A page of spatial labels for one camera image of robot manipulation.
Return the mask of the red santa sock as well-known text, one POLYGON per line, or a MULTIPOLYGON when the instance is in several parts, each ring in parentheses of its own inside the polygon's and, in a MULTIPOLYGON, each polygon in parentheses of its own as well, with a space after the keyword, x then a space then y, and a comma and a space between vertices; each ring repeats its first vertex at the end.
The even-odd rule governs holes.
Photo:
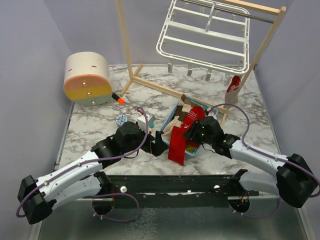
POLYGON ((187 140, 183 137, 183 133, 186 131, 181 127, 174 126, 169 141, 168 159, 181 166, 184 165, 185 161, 187 140))

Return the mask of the red beige reindeer sock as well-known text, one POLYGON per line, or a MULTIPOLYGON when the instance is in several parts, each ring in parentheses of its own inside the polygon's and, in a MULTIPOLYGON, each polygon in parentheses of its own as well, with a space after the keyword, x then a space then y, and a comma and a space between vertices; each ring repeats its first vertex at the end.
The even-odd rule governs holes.
POLYGON ((241 78, 239 76, 234 76, 231 80, 230 85, 228 86, 225 96, 224 102, 226 104, 236 105, 238 103, 238 95, 241 89, 241 78))

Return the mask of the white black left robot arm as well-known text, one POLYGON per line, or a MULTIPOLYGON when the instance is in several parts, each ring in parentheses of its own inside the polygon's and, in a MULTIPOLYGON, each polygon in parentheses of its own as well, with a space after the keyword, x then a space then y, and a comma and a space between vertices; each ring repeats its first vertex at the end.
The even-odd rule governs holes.
POLYGON ((137 123, 126 122, 74 162, 45 176, 24 177, 17 195, 16 216, 26 218, 33 225, 70 201, 96 195, 106 197, 113 191, 107 176, 101 172, 103 169, 139 150, 158 157, 168 148, 159 131, 152 136, 137 123))

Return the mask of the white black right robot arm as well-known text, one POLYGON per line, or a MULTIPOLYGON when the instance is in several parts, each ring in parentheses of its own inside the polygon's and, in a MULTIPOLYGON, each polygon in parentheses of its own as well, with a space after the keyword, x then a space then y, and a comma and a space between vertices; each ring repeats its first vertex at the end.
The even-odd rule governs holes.
POLYGON ((212 116, 196 120, 183 136, 193 143, 210 145, 229 159, 248 163, 269 176, 247 174, 230 182, 229 189, 240 196, 248 191, 278 195, 294 208, 301 208, 312 196, 318 183, 304 158, 298 154, 285 156, 245 144, 240 137, 224 133, 212 116))

